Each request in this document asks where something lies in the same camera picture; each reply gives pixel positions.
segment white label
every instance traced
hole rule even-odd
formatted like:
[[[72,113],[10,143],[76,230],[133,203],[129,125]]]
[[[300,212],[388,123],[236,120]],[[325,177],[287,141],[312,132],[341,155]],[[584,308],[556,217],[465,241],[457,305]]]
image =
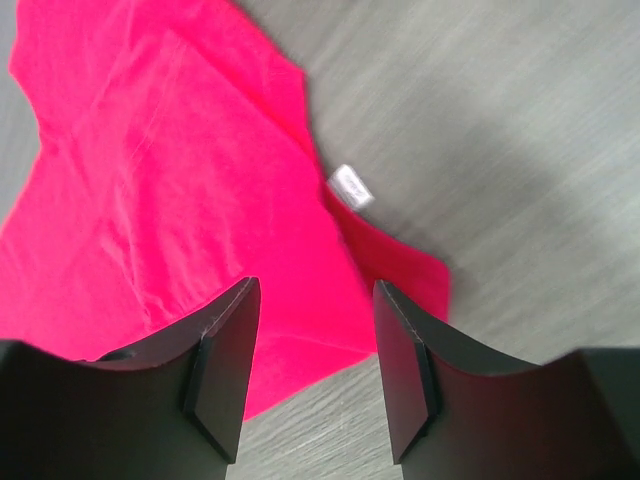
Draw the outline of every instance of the white label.
[[[373,195],[349,165],[341,165],[331,178],[329,186],[347,206],[357,212],[373,201]]]

